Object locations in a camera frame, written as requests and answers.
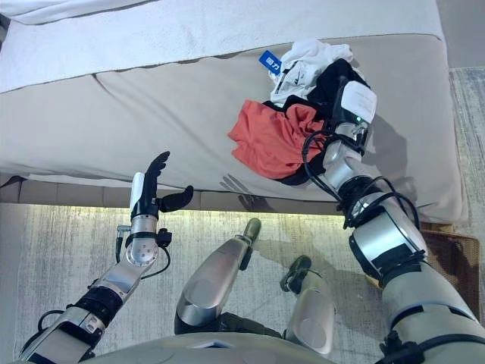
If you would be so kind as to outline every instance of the pile of clothes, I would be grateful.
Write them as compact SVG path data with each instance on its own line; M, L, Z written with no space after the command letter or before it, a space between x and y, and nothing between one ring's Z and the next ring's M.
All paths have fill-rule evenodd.
M332 118L333 104L342 76L368 86L352 68L346 44L330 45L316 39L293 43L281 58L271 99L246 100L228 136L237 143L233 155L261 176L283 184L308 180L302 161L306 137L324 128ZM323 172L323 155L317 145L308 153L310 167Z

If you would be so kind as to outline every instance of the humanoid robot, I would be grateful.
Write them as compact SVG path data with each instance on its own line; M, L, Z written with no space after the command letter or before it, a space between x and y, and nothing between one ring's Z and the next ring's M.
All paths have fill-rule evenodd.
M302 157L309 178L339 203L344 228L354 228L349 244L362 270L383 286L390 332L378 364L484 363L485 330L455 288L427 263L415 207L361 163L376 102L366 86L341 79L333 118L308 137ZM324 174L318 177L307 154L321 136L326 138ZM260 228L257 219L215 250L189 279L177 305L175 336L94 357L92 350L159 250L167 253L171 234L157 230L159 211L180 209L192 198L192 187L156 198L157 177L168 154L159 155L146 173L133 179L131 225L118 228L117 264L48 328L41 320L18 363L331 364L335 306L307 256L299 257L281 280L281 288L298 297L283 333L222 312L238 271L248 266ZM126 250L120 256L125 232Z

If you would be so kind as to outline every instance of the orange cloth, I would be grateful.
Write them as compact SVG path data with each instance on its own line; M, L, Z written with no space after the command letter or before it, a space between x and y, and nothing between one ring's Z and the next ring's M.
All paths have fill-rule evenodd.
M284 112L259 102L246 100L236 125L228 137L237 143L233 155L261 176L273 180L294 174L302 165L302 147L306 137L321 130L323 121L314 121L316 111L294 104ZM310 161L320 152L312 143Z

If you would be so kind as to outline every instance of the blue tag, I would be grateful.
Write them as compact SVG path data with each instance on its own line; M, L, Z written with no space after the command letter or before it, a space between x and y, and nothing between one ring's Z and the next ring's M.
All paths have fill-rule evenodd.
M262 56L259 58L259 61L274 74L280 74L281 61L270 51L264 51Z

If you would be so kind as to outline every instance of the black cable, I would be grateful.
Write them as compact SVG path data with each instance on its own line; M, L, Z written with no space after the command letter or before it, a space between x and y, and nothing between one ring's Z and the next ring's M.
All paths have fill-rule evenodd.
M28 348L31 345L31 343L33 343L34 340L37 339L40 335L42 335L42 333L45 331L45 329L42 327L42 323L43 323L44 319L47 316L54 315L56 313L60 315L60 314L64 313L64 311L62 311L61 309L53 309L51 311L44 313L42 316L40 316L39 321L37 322L37 332L34 335L32 335L30 337L30 339L27 340L27 342L22 346L20 353L23 353L25 351L25 349Z
M406 202L406 204L408 205L409 209L411 210L411 213L413 215L413 221L415 223L415 226L416 228L419 230L421 228L421 223L419 221L419 214L418 214L418 211L416 210L414 204L412 203L412 201L402 195L401 193L399 192L396 192L396 189L394 188L393 184L387 179L385 178L384 176L379 176L379 177L376 177L374 178L371 182L369 182L369 184L359 193L359 196L356 197L354 199L354 201L352 202L352 204L350 205L348 211L346 212L346 222L344 223L344 227L353 227L355 226L355 222L356 222L356 218L353 218L352 217L352 211L353 209L355 208L355 205L357 205L357 202L362 199L363 197L365 197L365 194L366 192L369 191L369 189L376 184L376 182L378 182L379 180L383 180L384 182L386 182L387 186L389 187L389 189L391 190L390 193L387 193L386 195L382 195L379 199L378 199L378 203L375 203L372 202L371 204L369 204L369 206L367 206L365 208L365 210L367 210L367 212L370 212L370 210L374 209L375 207L377 207L377 205L380 203L380 202L383 202L384 200L386 199L389 199L391 197L394 197L397 201L397 203L399 204L399 207L403 210L403 212L408 216L408 212L406 211L404 205L402 204L402 201Z
M303 165L305 167L305 172L308 175L308 178L319 186L323 191L331 195L334 199L336 199L338 202L341 201L340 196L336 193L334 193L326 184L323 182L317 175L316 173L313 172L313 170L310 168L310 165L308 164L308 151L310 149L310 144L313 141L313 139L317 135L326 135L326 132L324 130L317 130L313 133L311 133L303 143L303 148L302 148L302 159L303 159Z
M168 267L170 265L170 262L171 262L170 254L168 253L168 250L167 250L166 247L160 246L160 248L165 252L165 255L167 256L167 264L166 264L166 266L163 267L162 269L160 269L159 271L156 271L155 273L151 273L150 275L144 275L140 279L146 279L146 278L153 277L154 275L159 275L160 273L162 273L163 271L166 271L168 269Z
M116 263L120 262L121 246L123 245L123 237L116 238L116 251L114 257L116 258Z
M325 182L322 181L322 179L320 179L317 174L311 169L309 163L308 163L308 151L310 149L310 144L312 141L315 142L315 144L317 145L317 147L320 149L321 152L323 152L323 149L321 148L321 145L320 145L320 140L316 140L315 137L318 136L318 135L322 135L322 136L330 136L330 134L325 131L325 130L317 130L313 133L311 133L305 140L305 142L303 143L303 148L302 148L302 159L303 159L303 165L305 167L305 172L306 174L308 175L308 177L310 178L310 180L316 184L318 187L320 187L322 190L324 190L325 192L327 192L328 194L330 194L333 198L335 198L338 202L341 202L342 199L340 198L340 196L338 196L338 194L334 193L334 191L332 189L330 189L326 184ZM369 191L369 189L376 184L376 182L378 182L379 180L382 180L384 181L387 186L389 187L389 189L391 190L390 193L386 193L384 195L382 195L381 197L377 198L376 200L374 200L373 202L371 202L371 204L369 204L369 206L367 206L364 211L362 211L356 218L353 218L352 217L352 210L355 208L355 205L357 204L357 202L362 199L364 196L365 196L365 193ZM363 217L362 217L362 214L365 213L364 217L369 214L373 209L377 208L378 205L385 201L386 199L389 199L389 198L395 198L397 203L399 204L399 207L401 208L401 210L406 214L406 216L408 216L408 212L406 210L406 208L404 207L404 205L402 204L402 201L406 202L406 204L408 205L409 209L411 210L411 213L413 215L413 220L414 220L414 223L415 223L415 226L416 228L419 230L421 228L421 223L419 221L419 214L418 214L418 210L416 209L415 205L412 203L412 201L402 195L401 193L399 192L396 192L396 189L394 188L393 184L387 179L385 178L384 176L379 176L379 177L376 177L374 178L360 193L359 193L359 197L358 198L355 198L354 201L352 202L352 204L350 205L350 208L348 209L348 211L346 212L346 220L344 222L344 228L346 228L347 226L350 226L350 227L353 227L355 226L355 223L357 221L357 218L358 220L363 220Z
M38 331L44 331L45 329L42 327L42 322L44 321L44 319L49 316L49 315L54 315L54 314L62 314L64 313L63 310L61 309L52 309L51 311L48 311L48 312L45 312L42 316L40 316L39 318L39 322L37 322L37 330Z

